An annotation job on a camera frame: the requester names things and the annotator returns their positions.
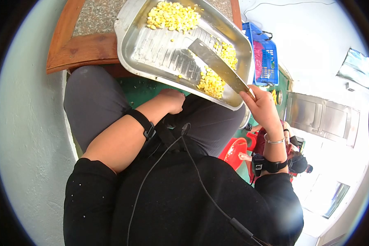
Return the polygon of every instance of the stainless steel tray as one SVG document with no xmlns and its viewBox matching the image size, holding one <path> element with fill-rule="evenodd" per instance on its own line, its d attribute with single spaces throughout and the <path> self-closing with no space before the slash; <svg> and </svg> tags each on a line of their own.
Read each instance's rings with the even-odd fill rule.
<svg viewBox="0 0 369 246">
<path fill-rule="evenodd" d="M 146 20 L 150 9 L 156 7 L 158 2 L 160 1 L 128 0 L 120 10 L 114 28 L 122 66 L 135 75 L 188 91 L 231 110 L 238 110 L 243 100 L 228 85 L 225 85 L 221 99 L 211 97 L 197 88 L 202 68 L 200 62 L 190 55 L 187 47 L 195 38 L 200 38 L 211 48 L 217 42 L 217 37 L 231 43 L 236 49 L 238 59 L 236 73 L 249 84 L 253 81 L 255 69 L 253 48 L 249 40 L 234 23 L 203 0 L 177 1 L 183 6 L 194 7 L 198 4 L 196 11 L 200 13 L 201 20 L 198 28 L 191 31 L 192 34 L 168 31 L 167 28 L 151 30 L 146 27 Z"/>
</svg>

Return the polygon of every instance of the fabric sleeve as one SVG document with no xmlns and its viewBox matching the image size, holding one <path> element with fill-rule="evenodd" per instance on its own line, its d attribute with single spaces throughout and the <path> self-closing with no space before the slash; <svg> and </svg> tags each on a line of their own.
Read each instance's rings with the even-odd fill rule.
<svg viewBox="0 0 369 246">
<path fill-rule="evenodd" d="M 109 245 L 117 185 L 116 174 L 101 161 L 78 160 L 66 185 L 66 246 Z"/>
<path fill-rule="evenodd" d="M 254 188 L 266 201 L 273 220 L 276 236 L 271 244 L 294 245 L 303 229 L 303 211 L 292 189 L 290 175 L 279 173 L 261 176 Z"/>
</svg>

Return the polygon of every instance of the silver bracelet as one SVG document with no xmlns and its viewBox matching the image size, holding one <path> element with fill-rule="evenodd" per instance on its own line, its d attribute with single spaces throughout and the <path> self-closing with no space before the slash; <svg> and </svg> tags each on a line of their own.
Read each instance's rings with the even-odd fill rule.
<svg viewBox="0 0 369 246">
<path fill-rule="evenodd" d="M 283 143 L 284 142 L 284 140 L 286 139 L 286 138 L 283 138 L 283 140 L 280 140 L 280 141 L 269 141 L 269 140 L 267 140 L 266 139 L 266 135 L 267 135 L 268 133 L 266 133 L 266 134 L 264 134 L 264 139 L 265 139 L 265 141 L 267 141 L 268 142 L 268 144 L 280 144 L 280 143 Z"/>
</svg>

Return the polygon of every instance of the cleaver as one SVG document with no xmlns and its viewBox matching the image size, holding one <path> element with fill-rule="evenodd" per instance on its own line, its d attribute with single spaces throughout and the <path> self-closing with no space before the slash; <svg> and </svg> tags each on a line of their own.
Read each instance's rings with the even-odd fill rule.
<svg viewBox="0 0 369 246">
<path fill-rule="evenodd" d="M 245 82 L 201 39 L 197 38 L 188 49 L 213 69 L 236 93 L 239 94 L 240 91 L 245 91 L 251 99 L 256 101 L 253 92 L 247 87 Z"/>
</svg>

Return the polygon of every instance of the green floor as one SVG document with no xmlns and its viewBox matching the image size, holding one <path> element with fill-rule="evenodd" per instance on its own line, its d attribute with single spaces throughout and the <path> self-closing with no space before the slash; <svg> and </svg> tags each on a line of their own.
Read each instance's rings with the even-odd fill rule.
<svg viewBox="0 0 369 246">
<path fill-rule="evenodd" d="M 154 80 L 145 79 L 142 77 L 117 78 L 116 80 L 122 86 L 123 91 L 127 97 L 127 100 L 130 102 L 133 108 L 136 108 L 139 105 L 143 104 L 144 102 L 152 99 L 162 89 L 165 88 L 175 89 L 175 87 L 171 87 L 166 84 Z M 280 119 L 283 120 L 287 104 L 288 80 L 282 73 L 279 73 L 279 86 L 270 87 L 268 90 L 272 91 L 273 89 L 275 89 L 276 91 L 282 90 L 283 92 L 282 104 L 276 106 L 279 117 Z M 180 91 L 183 92 L 185 95 L 189 94 L 186 91 L 182 90 Z M 252 125 L 257 125 L 257 122 L 254 120 L 253 116 L 251 116 L 249 123 Z M 251 140 L 246 137 L 246 130 L 238 130 L 235 133 L 234 137 L 244 137 L 248 143 L 251 142 Z M 249 175 L 247 172 L 245 162 L 241 164 L 241 166 L 237 170 L 237 173 L 249 183 Z"/>
</svg>

